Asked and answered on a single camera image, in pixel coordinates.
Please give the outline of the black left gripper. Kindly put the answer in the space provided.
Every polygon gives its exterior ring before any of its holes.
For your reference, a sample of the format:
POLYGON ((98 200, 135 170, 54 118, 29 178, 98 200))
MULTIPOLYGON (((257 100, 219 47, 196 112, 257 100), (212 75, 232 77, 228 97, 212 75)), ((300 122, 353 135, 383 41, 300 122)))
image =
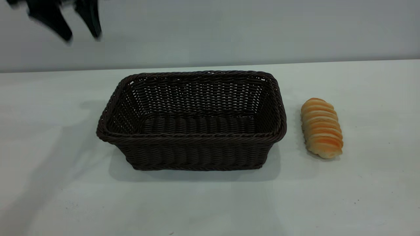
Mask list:
MULTIPOLYGON (((11 7, 27 4, 28 15, 54 31, 64 42, 72 40, 72 31, 61 12, 61 0, 6 0, 11 7)), ((99 19, 98 0, 76 0, 75 11, 87 25, 94 39, 100 39, 102 29, 99 19)))

